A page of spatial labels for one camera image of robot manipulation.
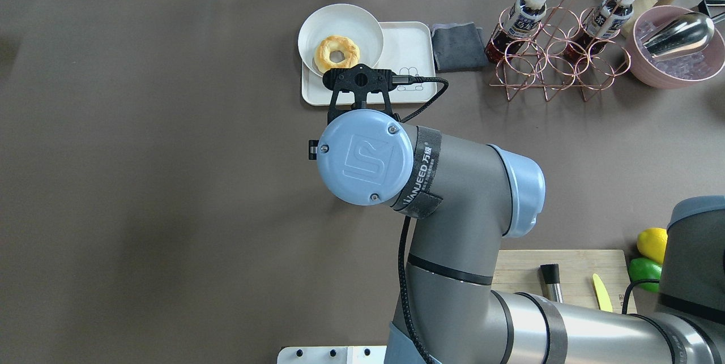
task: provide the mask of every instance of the yellow lemon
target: yellow lemon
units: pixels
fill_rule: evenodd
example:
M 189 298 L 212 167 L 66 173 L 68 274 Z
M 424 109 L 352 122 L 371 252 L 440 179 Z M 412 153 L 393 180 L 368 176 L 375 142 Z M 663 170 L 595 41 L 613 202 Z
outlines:
M 647 228 L 637 235 L 637 250 L 658 264 L 665 260 L 667 247 L 667 230 L 664 228 Z

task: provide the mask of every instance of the wooden cutting board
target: wooden cutting board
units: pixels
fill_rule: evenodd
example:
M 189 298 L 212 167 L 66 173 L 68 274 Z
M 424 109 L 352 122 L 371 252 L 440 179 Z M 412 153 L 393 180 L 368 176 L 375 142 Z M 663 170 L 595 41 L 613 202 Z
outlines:
M 596 273 L 607 287 L 614 312 L 621 312 L 629 274 L 622 250 L 503 250 L 499 252 L 492 288 L 501 292 L 528 292 L 545 296 L 542 264 L 559 264 L 564 303 L 599 309 L 591 275 Z M 629 313 L 636 313 L 634 297 Z

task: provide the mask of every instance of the black cable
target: black cable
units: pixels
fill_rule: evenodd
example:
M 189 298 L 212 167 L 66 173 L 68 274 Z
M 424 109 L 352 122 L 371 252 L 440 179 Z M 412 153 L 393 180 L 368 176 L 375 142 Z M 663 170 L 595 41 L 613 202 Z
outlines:
M 622 314 L 627 314 L 627 307 L 629 307 L 629 296 L 632 294 L 632 290 L 635 286 L 641 285 L 641 284 L 659 284 L 659 279 L 639 279 L 639 281 L 634 281 L 629 286 L 627 286 L 627 290 L 624 291 L 624 302 L 622 302 Z
M 426 103 L 424 103 L 420 108 L 417 109 L 412 114 L 409 114 L 409 116 L 406 116 L 400 120 L 400 123 L 406 123 L 407 121 L 410 121 L 410 119 L 413 119 L 414 117 L 417 117 L 420 112 L 425 111 L 426 108 L 428 108 L 432 103 L 436 101 L 436 99 L 440 98 L 443 93 L 448 89 L 448 80 L 445 78 L 438 78 L 438 77 L 413 77 L 415 79 L 415 83 L 442 83 L 443 87 L 438 90 L 438 92 L 433 95 Z
M 425 364 L 434 364 L 433 357 L 428 354 L 428 351 L 423 346 L 423 342 L 415 332 L 415 326 L 412 323 L 412 316 L 410 315 L 410 300 L 408 299 L 407 293 L 407 281 L 406 281 L 406 242 L 407 232 L 410 228 L 410 217 L 406 215 L 406 219 L 403 220 L 403 229 L 400 233 L 400 245 L 398 246 L 398 281 L 400 283 L 400 305 L 403 310 L 403 319 L 406 321 L 406 329 L 410 335 L 415 349 L 425 361 Z

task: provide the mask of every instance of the yellow knife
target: yellow knife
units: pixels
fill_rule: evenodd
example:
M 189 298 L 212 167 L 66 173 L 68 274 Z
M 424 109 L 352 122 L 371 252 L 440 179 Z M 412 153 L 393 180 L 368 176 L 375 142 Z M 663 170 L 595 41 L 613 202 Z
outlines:
M 596 293 L 596 301 L 599 302 L 599 310 L 612 312 L 612 300 L 609 299 L 609 293 L 607 288 L 604 287 L 604 282 L 597 274 L 593 274 L 591 279 L 594 281 L 594 292 Z

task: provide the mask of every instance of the ice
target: ice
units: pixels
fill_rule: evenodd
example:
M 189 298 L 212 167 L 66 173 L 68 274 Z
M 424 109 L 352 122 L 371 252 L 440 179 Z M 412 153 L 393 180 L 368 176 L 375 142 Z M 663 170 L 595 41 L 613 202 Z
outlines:
M 657 29 L 654 24 L 648 21 L 642 21 L 637 26 L 635 33 L 637 34 L 637 46 L 642 54 L 650 62 L 657 67 L 658 70 L 683 80 L 701 80 L 712 74 L 712 67 L 705 62 L 705 55 L 702 52 L 696 52 L 684 57 L 676 59 L 668 59 L 656 62 L 647 50 L 642 47 L 642 39 L 649 36 L 650 33 Z

